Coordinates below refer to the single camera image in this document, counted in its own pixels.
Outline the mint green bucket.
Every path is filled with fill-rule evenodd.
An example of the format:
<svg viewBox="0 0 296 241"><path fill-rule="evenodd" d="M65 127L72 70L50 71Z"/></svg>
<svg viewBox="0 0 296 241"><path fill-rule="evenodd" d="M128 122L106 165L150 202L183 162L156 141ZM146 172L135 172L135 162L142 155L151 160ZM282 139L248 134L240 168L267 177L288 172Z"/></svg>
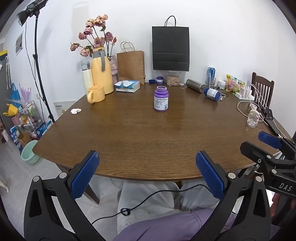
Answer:
<svg viewBox="0 0 296 241"><path fill-rule="evenodd" d="M26 144L21 153L22 160L31 165L36 164L40 160L40 157L33 152L33 148L37 142L37 140L30 141Z"/></svg>

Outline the crumpled white tissue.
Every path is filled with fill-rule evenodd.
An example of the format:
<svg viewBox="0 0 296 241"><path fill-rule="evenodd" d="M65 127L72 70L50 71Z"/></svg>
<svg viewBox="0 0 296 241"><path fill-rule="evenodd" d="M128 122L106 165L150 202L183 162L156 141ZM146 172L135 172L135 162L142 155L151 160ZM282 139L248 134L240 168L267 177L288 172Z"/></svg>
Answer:
<svg viewBox="0 0 296 241"><path fill-rule="evenodd" d="M80 109L80 108L73 108L73 109L71 109L71 113L72 114L77 114L77 113L81 112L81 110L82 109Z"/></svg>

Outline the person's grey trouser legs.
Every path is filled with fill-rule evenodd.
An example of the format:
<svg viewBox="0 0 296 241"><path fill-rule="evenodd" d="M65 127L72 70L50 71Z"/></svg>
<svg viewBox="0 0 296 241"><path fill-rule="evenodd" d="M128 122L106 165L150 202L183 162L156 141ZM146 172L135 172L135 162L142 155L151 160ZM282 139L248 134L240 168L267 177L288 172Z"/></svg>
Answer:
<svg viewBox="0 0 296 241"><path fill-rule="evenodd" d="M213 210L219 203L207 190L203 178L183 181L178 186L171 181L130 181L95 176L91 187L102 202L96 206L81 197L77 204L104 237L115 237L140 221L203 208Z"/></svg>

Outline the clear drinking glass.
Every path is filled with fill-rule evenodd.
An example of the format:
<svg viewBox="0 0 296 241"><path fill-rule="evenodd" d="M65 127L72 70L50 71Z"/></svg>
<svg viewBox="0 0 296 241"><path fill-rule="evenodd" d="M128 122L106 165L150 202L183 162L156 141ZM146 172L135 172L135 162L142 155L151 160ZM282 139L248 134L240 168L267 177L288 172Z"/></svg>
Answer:
<svg viewBox="0 0 296 241"><path fill-rule="evenodd" d="M216 77L208 74L206 75L205 86L207 88L215 88L216 86Z"/></svg>

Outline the small purple cream jar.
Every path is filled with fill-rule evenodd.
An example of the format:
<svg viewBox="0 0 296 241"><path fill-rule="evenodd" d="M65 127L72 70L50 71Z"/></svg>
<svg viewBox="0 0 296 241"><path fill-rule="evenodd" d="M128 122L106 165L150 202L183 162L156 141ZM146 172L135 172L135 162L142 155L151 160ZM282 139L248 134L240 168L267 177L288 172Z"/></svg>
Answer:
<svg viewBox="0 0 296 241"><path fill-rule="evenodd" d="M157 76L156 77L156 84L163 84L164 83L164 78L162 76Z"/></svg>

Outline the black flat device on table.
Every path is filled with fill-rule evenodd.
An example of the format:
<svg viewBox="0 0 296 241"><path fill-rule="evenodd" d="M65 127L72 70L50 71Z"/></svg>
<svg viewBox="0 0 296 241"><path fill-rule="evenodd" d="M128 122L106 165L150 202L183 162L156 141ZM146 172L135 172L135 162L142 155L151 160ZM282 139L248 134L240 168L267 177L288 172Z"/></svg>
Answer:
<svg viewBox="0 0 296 241"><path fill-rule="evenodd" d="M261 110L263 111L263 113L265 114L265 117L263 118L263 120L267 123L267 125L269 126L269 128L273 132L273 134L276 136L281 135L280 130L278 129L278 127L276 126L276 124L274 122L272 110L269 108L264 108L260 102L258 103L258 105L261 108Z"/></svg>

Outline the dried pink flower bouquet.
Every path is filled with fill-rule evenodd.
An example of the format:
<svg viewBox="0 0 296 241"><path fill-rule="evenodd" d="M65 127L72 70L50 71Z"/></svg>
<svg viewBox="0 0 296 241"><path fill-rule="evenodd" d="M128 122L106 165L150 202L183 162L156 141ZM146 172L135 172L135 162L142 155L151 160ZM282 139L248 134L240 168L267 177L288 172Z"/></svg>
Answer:
<svg viewBox="0 0 296 241"><path fill-rule="evenodd" d="M93 57L95 49L105 48L106 56L111 58L113 47L117 42L117 38L106 31L106 21L108 15L97 16L95 19L88 19L85 24L85 29L78 34L78 39L86 41L83 46L80 43L70 43L70 51L80 51L82 57Z"/></svg>

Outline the tissue box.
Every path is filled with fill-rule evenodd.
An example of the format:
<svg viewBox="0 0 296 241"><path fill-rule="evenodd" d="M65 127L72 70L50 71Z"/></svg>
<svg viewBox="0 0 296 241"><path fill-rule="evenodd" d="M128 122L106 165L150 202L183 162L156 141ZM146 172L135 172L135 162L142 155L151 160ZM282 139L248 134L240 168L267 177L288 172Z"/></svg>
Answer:
<svg viewBox="0 0 296 241"><path fill-rule="evenodd" d="M140 89L140 82L136 80L123 80L115 84L117 92L135 93Z"/></svg>

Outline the purple pill jar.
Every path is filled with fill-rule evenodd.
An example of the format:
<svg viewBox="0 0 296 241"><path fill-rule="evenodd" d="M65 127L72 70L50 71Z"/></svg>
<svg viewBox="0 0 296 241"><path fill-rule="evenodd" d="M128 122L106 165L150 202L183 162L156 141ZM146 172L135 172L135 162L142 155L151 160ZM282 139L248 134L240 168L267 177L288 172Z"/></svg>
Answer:
<svg viewBox="0 0 296 241"><path fill-rule="evenodd" d="M156 111L167 111L169 93L165 86L157 86L154 91L154 109Z"/></svg>

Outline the cream travel tumbler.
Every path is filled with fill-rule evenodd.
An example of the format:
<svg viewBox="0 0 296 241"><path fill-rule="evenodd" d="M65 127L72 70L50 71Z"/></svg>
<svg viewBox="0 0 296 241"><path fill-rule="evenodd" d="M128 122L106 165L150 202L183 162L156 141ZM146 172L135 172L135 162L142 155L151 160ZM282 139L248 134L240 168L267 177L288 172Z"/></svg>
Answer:
<svg viewBox="0 0 296 241"><path fill-rule="evenodd" d="M81 70L82 70L85 92L86 94L88 94L88 89L94 86L94 82L92 78L91 63L89 61L82 63Z"/></svg>

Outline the blue pill jar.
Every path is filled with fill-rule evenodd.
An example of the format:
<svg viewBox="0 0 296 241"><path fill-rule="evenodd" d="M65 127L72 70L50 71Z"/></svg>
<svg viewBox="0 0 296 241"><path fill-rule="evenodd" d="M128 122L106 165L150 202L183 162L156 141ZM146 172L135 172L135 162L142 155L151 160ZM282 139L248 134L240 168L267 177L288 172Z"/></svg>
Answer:
<svg viewBox="0 0 296 241"><path fill-rule="evenodd" d="M213 88L205 88L203 94L212 101L217 102L221 97L221 92Z"/></svg>

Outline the steel thermos lying down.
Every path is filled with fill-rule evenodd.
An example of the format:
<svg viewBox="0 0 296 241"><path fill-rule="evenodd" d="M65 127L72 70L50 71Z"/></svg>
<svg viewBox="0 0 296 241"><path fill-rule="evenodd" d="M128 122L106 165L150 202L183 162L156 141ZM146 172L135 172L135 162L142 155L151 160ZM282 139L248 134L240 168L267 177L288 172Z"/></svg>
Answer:
<svg viewBox="0 0 296 241"><path fill-rule="evenodd" d="M186 85L188 88L195 90L199 93L204 93L204 89L206 88L204 84L196 82L192 79L187 79Z"/></svg>

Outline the brown paper bag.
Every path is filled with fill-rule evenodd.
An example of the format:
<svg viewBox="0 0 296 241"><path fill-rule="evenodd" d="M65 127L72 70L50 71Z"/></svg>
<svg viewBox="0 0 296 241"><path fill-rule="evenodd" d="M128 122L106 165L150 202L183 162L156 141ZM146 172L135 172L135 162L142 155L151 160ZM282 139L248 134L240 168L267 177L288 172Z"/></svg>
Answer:
<svg viewBox="0 0 296 241"><path fill-rule="evenodd" d="M119 81L137 80L145 85L144 51L136 51L131 42L121 42L121 53L117 53Z"/></svg>

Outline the black paper bag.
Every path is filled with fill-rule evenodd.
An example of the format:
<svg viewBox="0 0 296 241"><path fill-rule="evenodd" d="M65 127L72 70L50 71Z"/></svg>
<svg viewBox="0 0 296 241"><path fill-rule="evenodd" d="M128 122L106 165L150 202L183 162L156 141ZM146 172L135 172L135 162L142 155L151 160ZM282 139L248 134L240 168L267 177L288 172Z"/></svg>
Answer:
<svg viewBox="0 0 296 241"><path fill-rule="evenodd" d="M190 68L190 35L188 27L152 27L152 65L153 70L184 71Z"/></svg>

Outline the purple garment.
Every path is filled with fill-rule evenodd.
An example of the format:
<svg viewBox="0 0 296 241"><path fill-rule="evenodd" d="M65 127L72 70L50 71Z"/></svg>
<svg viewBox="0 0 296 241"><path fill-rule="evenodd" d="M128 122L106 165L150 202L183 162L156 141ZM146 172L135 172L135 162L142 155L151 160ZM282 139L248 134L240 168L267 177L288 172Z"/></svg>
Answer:
<svg viewBox="0 0 296 241"><path fill-rule="evenodd" d="M141 221L126 227L114 240L190 240L212 212L203 208Z"/></svg>

